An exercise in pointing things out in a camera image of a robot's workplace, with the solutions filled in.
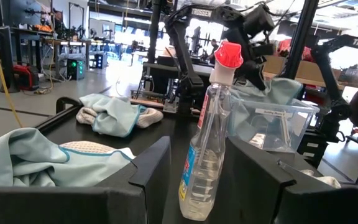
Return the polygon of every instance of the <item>red equipment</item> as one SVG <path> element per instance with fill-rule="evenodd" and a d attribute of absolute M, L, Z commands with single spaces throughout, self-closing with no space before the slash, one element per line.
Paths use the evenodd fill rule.
<path fill-rule="evenodd" d="M 19 89 L 33 91 L 39 88 L 37 68 L 25 65 L 14 65 L 13 74 Z"/>

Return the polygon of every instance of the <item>light blue cloth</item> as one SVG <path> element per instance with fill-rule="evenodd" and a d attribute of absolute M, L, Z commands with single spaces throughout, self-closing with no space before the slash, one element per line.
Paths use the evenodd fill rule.
<path fill-rule="evenodd" d="M 243 141 L 249 142 L 257 133 L 248 119 L 250 113 L 254 111 L 247 110 L 246 101 L 287 105 L 302 88 L 301 83 L 287 78 L 273 78 L 264 83 L 266 86 L 264 91 L 260 91 L 251 82 L 247 82 L 245 86 L 231 88 L 232 115 L 229 133 L 240 137 Z"/>
<path fill-rule="evenodd" d="M 80 98 L 84 107 L 98 113 L 92 128 L 100 134 L 117 137 L 128 136 L 145 107 L 131 105 L 127 97 L 108 97 L 102 94 L 90 94 Z"/>
<path fill-rule="evenodd" d="M 68 149 L 34 128 L 11 131 L 0 137 L 0 186 L 94 186 L 134 158 L 128 148 L 96 153 L 109 147 L 93 144 Z"/>

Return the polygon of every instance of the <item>red spray nozzle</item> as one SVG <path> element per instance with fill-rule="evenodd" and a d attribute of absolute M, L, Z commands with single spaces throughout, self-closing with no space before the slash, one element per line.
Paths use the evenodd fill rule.
<path fill-rule="evenodd" d="M 227 68 L 238 68 L 244 61 L 241 57 L 241 45 L 227 41 L 222 42 L 214 54 L 216 60 Z"/>

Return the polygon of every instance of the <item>monitor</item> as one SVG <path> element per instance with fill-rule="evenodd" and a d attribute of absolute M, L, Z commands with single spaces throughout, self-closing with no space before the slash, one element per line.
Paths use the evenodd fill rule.
<path fill-rule="evenodd" d="M 18 27 L 19 24 L 37 25 L 40 24 L 42 14 L 47 12 L 48 6 L 44 6 L 36 0 L 10 0 L 10 26 Z"/>

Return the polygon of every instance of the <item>bottle label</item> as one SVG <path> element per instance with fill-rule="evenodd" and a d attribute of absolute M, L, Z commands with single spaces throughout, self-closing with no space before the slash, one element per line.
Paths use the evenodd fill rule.
<path fill-rule="evenodd" d="M 198 120 L 198 124 L 197 124 L 198 128 L 201 128 L 203 126 L 206 104 L 208 103 L 208 97 L 209 97 L 208 94 L 205 94 L 203 108 L 201 109 L 200 119 Z"/>
<path fill-rule="evenodd" d="M 187 188 L 191 177 L 191 171 L 193 170 L 194 160 L 196 159 L 196 151 L 192 146 L 189 147 L 189 153 L 187 154 L 185 168 L 181 177 L 179 185 L 179 195 L 182 200 L 185 199 Z"/>

